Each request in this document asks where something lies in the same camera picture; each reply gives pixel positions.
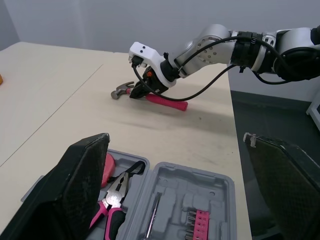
toolbox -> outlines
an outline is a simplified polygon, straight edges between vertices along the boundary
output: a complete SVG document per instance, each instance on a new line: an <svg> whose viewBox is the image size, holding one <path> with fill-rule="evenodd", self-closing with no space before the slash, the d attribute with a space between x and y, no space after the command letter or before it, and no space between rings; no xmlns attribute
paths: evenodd
<svg viewBox="0 0 320 240"><path fill-rule="evenodd" d="M158 163L154 170L140 156L108 149L115 160L114 176L135 162L145 162L141 175L129 179L127 195L122 203L126 213L116 240L145 238L157 193L161 193L151 231L151 240L184 240L187 234L188 212L209 212L208 240L236 240L237 220L235 185L230 177L168 162ZM99 201L110 184L102 188ZM103 240L107 218L90 232L87 240Z"/></svg>

table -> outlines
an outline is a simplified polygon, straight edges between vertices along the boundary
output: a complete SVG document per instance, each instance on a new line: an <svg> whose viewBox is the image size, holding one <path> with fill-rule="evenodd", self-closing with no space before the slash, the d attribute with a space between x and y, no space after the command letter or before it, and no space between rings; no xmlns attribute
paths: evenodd
<svg viewBox="0 0 320 240"><path fill-rule="evenodd" d="M125 95L111 99L115 87L137 80L126 53L101 53L102 66L92 69L94 74L76 92L70 91L67 101L0 167L0 231L21 206L21 197L57 164L69 145L107 132L110 149L146 157L151 168L159 162L172 162L231 177L237 236L251 239L228 75L190 100L188 110L181 112ZM48 67L51 61L41 64ZM166 95L189 96L225 67L205 67L180 79Z"/></svg>
<svg viewBox="0 0 320 240"><path fill-rule="evenodd" d="M107 52L27 42L0 51L0 166L102 64Z"/></svg>

pink pliers handle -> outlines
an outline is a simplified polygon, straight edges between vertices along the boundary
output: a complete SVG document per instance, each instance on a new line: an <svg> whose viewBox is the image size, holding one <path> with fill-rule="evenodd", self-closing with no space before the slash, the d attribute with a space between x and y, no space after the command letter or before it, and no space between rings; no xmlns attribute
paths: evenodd
<svg viewBox="0 0 320 240"><path fill-rule="evenodd" d="M121 224L124 223L126 214L121 207L111 208L109 211L108 219L106 221L106 227L103 240L116 240L118 230Z"/></svg>

open toolbox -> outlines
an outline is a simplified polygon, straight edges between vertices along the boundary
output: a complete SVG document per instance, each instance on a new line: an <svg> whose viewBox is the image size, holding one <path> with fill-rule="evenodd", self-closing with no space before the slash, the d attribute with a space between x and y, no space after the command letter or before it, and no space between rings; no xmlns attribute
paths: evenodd
<svg viewBox="0 0 320 240"><path fill-rule="evenodd" d="M190 229L190 212L196 210L209 213L208 240L237 239L235 186L231 178L168 162L160 162L151 170L146 158L110 149L108 153L115 160L114 176L135 162L145 162L143 174L129 179L128 192L122 203L125 221L116 240L145 239L157 193L161 193L161 197L151 240L187 239L186 236L190 236L187 232ZM101 189L98 201L105 197L109 187L110 184ZM106 221L104 217L86 239L103 240ZM204 240L197 231L191 239Z"/></svg>

wooden table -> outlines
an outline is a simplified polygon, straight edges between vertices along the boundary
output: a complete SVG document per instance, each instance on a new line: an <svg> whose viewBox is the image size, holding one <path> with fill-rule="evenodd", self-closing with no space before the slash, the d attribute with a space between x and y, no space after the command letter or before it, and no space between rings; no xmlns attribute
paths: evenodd
<svg viewBox="0 0 320 240"><path fill-rule="evenodd" d="M37 52L34 54L45 52L47 48L52 49L51 53L40 54L42 57L37 58L38 62L34 62L33 70L30 70L29 74L36 76L39 69L46 69L49 76L54 69L56 75L61 76L61 82L52 85L50 90L56 94L65 91L65 97L64 100L49 99L47 96L44 97L45 93L41 95L43 98L39 96L37 100L43 108L51 106L56 101L59 103L56 103L55 107L51 106L47 118L39 113L38 108L29 112L28 117L32 121L42 123L34 132L35 128L29 130L29 136L24 134L22 137L18 131L16 132L17 135L13 138L20 141L18 148L19 144L15 140L7 142L0 135L1 144L4 144L1 147L10 148L7 155L11 155L0 167L0 231L21 206L21 197L39 176L45 175L57 164L69 145L81 138L109 133L110 149L146 157L151 168L159 162L172 162L231 177L235 183L237 236L239 240L251 239L227 74L199 97L190 100L188 110L181 112L145 100L130 99L126 95L121 96L119 100L110 97L111 91L118 85L137 81L126 53L29 43L23 45L26 49L30 46ZM72 59L72 63L67 63L73 64L70 71L63 63L57 64L58 57L55 63L52 61L51 55L58 55L58 52L63 59L71 54L77 56ZM9 82L8 76L13 74L13 71L18 74L25 70L26 66L29 69L32 67L28 62L21 62L16 68L10 64L4 73L4 67L1 68L1 74ZM223 64L211 65L186 79L179 79L177 85L169 89L166 95L175 98L189 96L200 90L225 67ZM28 89L28 86L40 85L45 76L43 71L37 79L34 77L32 85L25 84L25 89ZM12 89L14 84L19 89L20 81L12 83ZM0 95L3 92L2 87L0 86Z"/></svg>

